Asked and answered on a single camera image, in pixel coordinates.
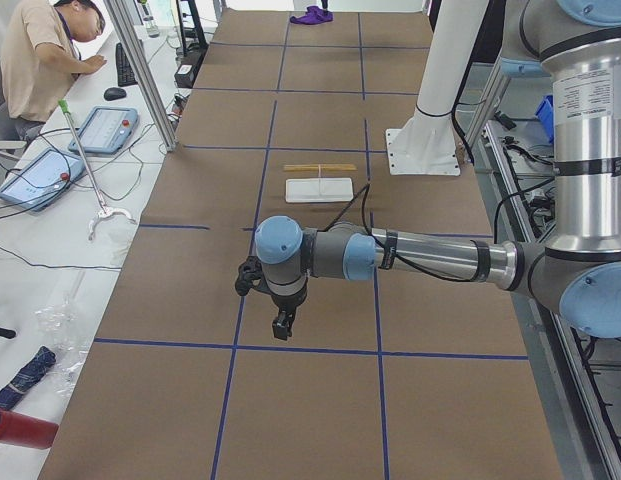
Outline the purple towel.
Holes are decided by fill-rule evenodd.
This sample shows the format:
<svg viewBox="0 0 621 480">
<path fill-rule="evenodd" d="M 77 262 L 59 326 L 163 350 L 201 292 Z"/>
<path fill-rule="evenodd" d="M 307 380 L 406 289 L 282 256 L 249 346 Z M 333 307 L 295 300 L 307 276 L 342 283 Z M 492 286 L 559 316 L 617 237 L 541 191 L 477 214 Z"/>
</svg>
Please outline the purple towel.
<svg viewBox="0 0 621 480">
<path fill-rule="evenodd" d="M 289 21 L 296 25 L 315 26 L 332 22 L 334 15 L 331 11 L 317 6 L 310 6 L 301 16 L 291 16 Z"/>
</svg>

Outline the reacher grabber stick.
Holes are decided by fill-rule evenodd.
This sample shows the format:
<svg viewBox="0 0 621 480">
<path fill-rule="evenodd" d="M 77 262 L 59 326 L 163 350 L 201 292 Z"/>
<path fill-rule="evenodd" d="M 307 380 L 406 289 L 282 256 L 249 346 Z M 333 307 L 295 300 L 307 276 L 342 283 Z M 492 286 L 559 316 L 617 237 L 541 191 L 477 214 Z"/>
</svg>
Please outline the reacher grabber stick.
<svg viewBox="0 0 621 480">
<path fill-rule="evenodd" d="M 99 205 L 99 209 L 96 215 L 90 220 L 89 225 L 88 225 L 88 240 L 93 241 L 95 239 L 96 227 L 101 221 L 109 220 L 112 217 L 117 216 L 117 215 L 121 215 L 125 217 L 131 224 L 136 225 L 137 221 L 133 218 L 132 214 L 128 210 L 124 208 L 120 208 L 120 207 L 112 207 L 107 204 L 106 199 L 96 182 L 94 173 L 87 159 L 85 150 L 81 144 L 81 141 L 77 133 L 77 130 L 75 128 L 75 123 L 74 123 L 72 114 L 69 110 L 67 101 L 65 99 L 61 99 L 58 101 L 58 105 L 66 119 L 69 130 L 71 132 L 73 140 L 78 149 L 79 156 L 83 162 L 84 170 L 88 175 L 90 184 L 92 186 L 92 189 L 94 191 L 94 194 L 97 198 L 97 202 Z"/>
</svg>

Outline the clear plastic wrap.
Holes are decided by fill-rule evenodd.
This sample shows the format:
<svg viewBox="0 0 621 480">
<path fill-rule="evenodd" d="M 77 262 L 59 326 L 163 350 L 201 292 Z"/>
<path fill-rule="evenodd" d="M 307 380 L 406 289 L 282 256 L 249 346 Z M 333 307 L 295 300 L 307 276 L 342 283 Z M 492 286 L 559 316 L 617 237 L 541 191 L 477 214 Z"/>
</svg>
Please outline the clear plastic wrap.
<svg viewBox="0 0 621 480">
<path fill-rule="evenodd" d="M 79 271 L 58 303 L 35 312 L 45 346 L 56 357 L 54 366 L 49 370 L 54 389 L 66 399 L 71 397 L 76 387 L 91 345 L 77 301 L 84 278 L 85 272 Z"/>
</svg>

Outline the folded dark blue umbrella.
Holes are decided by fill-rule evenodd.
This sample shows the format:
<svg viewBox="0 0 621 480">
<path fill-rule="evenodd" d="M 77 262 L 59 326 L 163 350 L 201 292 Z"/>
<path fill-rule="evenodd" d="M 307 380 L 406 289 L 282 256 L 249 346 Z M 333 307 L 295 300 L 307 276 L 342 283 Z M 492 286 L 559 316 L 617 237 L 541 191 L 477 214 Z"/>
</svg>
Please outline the folded dark blue umbrella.
<svg viewBox="0 0 621 480">
<path fill-rule="evenodd" d="M 0 390 L 0 409 L 12 410 L 56 364 L 56 354 L 41 346 L 34 357 Z"/>
</svg>

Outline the upper blue teach pendant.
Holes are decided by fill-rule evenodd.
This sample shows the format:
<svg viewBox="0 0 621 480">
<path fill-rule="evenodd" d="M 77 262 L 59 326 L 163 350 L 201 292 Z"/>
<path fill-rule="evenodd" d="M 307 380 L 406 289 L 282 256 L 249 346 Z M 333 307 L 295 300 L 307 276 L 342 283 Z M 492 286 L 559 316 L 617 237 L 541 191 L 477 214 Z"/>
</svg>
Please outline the upper blue teach pendant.
<svg viewBox="0 0 621 480">
<path fill-rule="evenodd" d="M 84 151 L 111 155 L 118 152 L 133 133 L 139 120 L 134 108 L 94 107 L 77 130 Z"/>
</svg>

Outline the blue teach pendant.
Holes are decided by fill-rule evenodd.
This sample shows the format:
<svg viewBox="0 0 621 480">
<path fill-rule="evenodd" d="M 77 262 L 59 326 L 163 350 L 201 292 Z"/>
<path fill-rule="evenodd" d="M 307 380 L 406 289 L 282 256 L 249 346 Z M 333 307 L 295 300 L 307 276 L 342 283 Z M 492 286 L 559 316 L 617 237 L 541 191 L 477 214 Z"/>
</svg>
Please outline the blue teach pendant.
<svg viewBox="0 0 621 480">
<path fill-rule="evenodd" d="M 24 210 L 41 211 L 59 199 L 83 171 L 80 157 L 47 148 L 0 187 L 0 200 Z"/>
<path fill-rule="evenodd" d="M 134 108 L 94 107 L 77 130 L 84 151 L 111 155 L 118 152 L 133 133 L 139 120 Z"/>
</svg>

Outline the black box with label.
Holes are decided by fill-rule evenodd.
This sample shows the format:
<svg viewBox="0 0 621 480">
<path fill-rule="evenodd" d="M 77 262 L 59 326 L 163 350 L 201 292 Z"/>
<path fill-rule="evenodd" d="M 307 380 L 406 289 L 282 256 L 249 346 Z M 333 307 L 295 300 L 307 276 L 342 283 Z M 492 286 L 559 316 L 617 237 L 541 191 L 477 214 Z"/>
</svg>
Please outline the black box with label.
<svg viewBox="0 0 621 480">
<path fill-rule="evenodd" d="M 192 89 L 203 63 L 204 53 L 190 52 L 179 59 L 174 80 L 178 88 Z"/>
</svg>

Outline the lower blue teach pendant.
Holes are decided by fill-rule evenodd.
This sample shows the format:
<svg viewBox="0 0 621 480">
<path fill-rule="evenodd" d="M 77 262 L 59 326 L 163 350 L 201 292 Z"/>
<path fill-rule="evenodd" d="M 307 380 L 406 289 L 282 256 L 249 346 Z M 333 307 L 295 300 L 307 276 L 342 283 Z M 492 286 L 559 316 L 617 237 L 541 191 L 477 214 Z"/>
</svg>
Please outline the lower blue teach pendant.
<svg viewBox="0 0 621 480">
<path fill-rule="evenodd" d="M 47 148 L 0 187 L 0 200 L 24 210 L 41 211 L 59 199 L 83 171 L 80 157 Z"/>
</svg>

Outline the black computer mouse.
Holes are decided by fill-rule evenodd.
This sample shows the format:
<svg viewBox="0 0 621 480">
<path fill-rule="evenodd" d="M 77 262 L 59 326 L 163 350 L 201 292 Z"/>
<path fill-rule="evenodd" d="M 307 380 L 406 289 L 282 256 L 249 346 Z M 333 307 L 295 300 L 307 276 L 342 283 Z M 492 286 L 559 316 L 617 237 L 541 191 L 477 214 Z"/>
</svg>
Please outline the black computer mouse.
<svg viewBox="0 0 621 480">
<path fill-rule="evenodd" d="M 127 96 L 126 90 L 121 87 L 109 87 L 103 93 L 103 98 L 106 101 L 115 101 L 115 100 L 123 99 L 126 96 Z"/>
</svg>

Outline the red cylinder bottle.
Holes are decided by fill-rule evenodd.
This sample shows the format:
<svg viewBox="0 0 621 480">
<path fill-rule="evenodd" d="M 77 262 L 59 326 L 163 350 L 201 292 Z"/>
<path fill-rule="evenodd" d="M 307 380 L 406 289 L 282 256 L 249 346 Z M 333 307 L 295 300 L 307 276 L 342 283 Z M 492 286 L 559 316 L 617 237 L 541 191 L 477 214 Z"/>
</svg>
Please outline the red cylinder bottle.
<svg viewBox="0 0 621 480">
<path fill-rule="evenodd" d="M 58 429 L 56 423 L 0 409 L 0 443 L 47 449 L 52 446 Z"/>
</svg>

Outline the black keyboard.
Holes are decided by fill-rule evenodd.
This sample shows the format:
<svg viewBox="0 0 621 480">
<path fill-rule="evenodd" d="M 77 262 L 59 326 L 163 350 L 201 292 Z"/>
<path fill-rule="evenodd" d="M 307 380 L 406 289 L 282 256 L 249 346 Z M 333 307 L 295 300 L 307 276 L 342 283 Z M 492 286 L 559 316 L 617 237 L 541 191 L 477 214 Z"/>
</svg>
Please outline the black keyboard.
<svg viewBox="0 0 621 480">
<path fill-rule="evenodd" d="M 119 87 L 128 87 L 137 83 L 132 65 L 120 42 L 115 45 L 115 68 Z"/>
</svg>

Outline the blue storage bin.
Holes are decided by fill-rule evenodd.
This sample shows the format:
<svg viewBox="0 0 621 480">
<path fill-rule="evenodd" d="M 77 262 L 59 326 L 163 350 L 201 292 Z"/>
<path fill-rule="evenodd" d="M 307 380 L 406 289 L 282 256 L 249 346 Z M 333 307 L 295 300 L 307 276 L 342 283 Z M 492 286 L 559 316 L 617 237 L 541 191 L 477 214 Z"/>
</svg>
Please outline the blue storage bin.
<svg viewBox="0 0 621 480">
<path fill-rule="evenodd" d="M 554 104 L 553 96 L 545 95 L 539 103 L 536 112 L 536 118 L 541 123 L 543 131 L 549 144 L 553 145 L 555 140 L 554 127 Z"/>
</svg>

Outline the person in beige shirt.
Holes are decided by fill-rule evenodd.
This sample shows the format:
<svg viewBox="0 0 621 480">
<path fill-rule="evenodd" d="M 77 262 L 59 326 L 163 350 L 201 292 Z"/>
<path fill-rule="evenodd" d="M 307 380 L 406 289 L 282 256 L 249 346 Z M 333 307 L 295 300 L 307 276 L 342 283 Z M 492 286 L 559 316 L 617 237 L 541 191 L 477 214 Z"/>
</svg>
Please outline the person in beige shirt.
<svg viewBox="0 0 621 480">
<path fill-rule="evenodd" d="M 76 42 L 97 39 L 105 18 L 92 1 L 21 1 L 1 48 L 3 95 L 22 140 L 35 136 L 76 79 L 99 71 L 101 55 L 82 59 Z"/>
</svg>

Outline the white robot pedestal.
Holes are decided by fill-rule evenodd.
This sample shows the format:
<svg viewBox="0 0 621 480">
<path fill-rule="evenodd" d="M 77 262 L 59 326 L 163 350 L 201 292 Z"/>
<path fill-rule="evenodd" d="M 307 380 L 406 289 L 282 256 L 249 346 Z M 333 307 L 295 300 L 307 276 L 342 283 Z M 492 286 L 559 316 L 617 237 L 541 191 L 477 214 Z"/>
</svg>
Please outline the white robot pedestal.
<svg viewBox="0 0 621 480">
<path fill-rule="evenodd" d="M 458 176 L 454 108 L 488 0 L 440 5 L 413 116 L 386 131 L 392 175 Z"/>
</svg>

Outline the aluminium frame post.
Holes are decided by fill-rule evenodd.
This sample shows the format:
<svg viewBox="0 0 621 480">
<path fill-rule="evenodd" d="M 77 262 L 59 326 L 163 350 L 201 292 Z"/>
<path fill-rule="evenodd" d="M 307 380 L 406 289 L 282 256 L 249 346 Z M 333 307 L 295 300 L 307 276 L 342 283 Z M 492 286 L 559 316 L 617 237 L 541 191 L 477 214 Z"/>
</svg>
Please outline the aluminium frame post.
<svg viewBox="0 0 621 480">
<path fill-rule="evenodd" d="M 151 63 L 146 58 L 137 37 L 137 30 L 133 25 L 127 2 L 122 0 L 105 1 L 105 5 L 113 23 L 114 30 L 131 63 L 142 97 L 154 122 L 154 126 L 159 133 L 166 151 L 172 152 L 177 146 L 175 129 L 164 107 L 164 102 L 151 70 Z"/>
</svg>

